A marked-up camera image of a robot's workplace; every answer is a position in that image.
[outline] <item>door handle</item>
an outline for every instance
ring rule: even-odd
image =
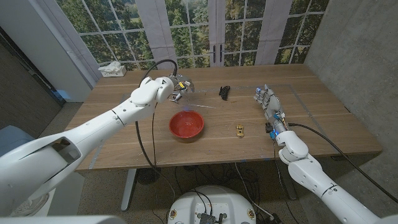
[[[220,44],[220,63],[223,61],[223,45]]]
[[[208,54],[213,54],[213,63],[216,63],[216,46],[213,46],[213,51],[208,52]]]

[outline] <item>concrete wall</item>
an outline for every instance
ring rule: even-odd
[[[0,1],[0,26],[69,102],[81,102],[91,89],[29,1]]]
[[[356,162],[398,197],[398,3],[330,0],[305,63],[377,137],[384,151]],[[322,159],[324,170],[376,215],[398,206],[346,161]],[[310,223],[339,223],[311,194],[300,199]]]

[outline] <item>tissue box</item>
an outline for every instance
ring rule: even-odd
[[[120,66],[120,69],[118,71],[112,71],[112,72],[101,71],[101,74],[104,77],[123,77],[124,74],[126,74],[126,68],[124,65],[122,65]]]

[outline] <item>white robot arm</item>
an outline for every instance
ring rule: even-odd
[[[320,163],[308,153],[307,145],[289,130],[280,101],[267,85],[264,90],[257,88],[254,99],[272,125],[267,127],[271,138],[283,147],[279,158],[288,165],[294,181],[318,196],[342,223],[376,223],[380,220],[322,171]]]
[[[23,201],[54,189],[102,142],[133,121],[154,113],[173,91],[185,91],[192,81],[183,75],[143,79],[130,98],[79,127],[28,142],[0,157],[0,216],[8,216]]]

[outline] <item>table surface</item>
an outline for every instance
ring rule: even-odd
[[[171,72],[154,70],[150,76],[167,76]],[[128,99],[138,87],[143,73],[127,72],[124,77],[102,78],[67,129],[77,127]],[[287,122],[305,124],[326,134],[347,154],[382,151],[375,137],[304,65],[192,68],[179,69],[178,73],[193,80],[196,92],[180,99],[179,104],[165,101],[157,105],[154,139],[159,167],[273,159],[274,147],[265,132],[264,111],[253,99],[256,87],[265,83],[279,97]],[[220,87],[225,85],[231,87],[227,101],[218,95]],[[170,118],[181,110],[195,110],[205,120],[202,133],[189,141],[183,141],[169,131]],[[244,126],[243,138],[236,136],[237,124]],[[153,162],[152,116],[140,121],[139,128],[144,148]],[[311,155],[338,155],[316,134],[300,127],[292,129],[307,144]],[[143,167],[149,165],[132,123],[93,150],[78,170]]]

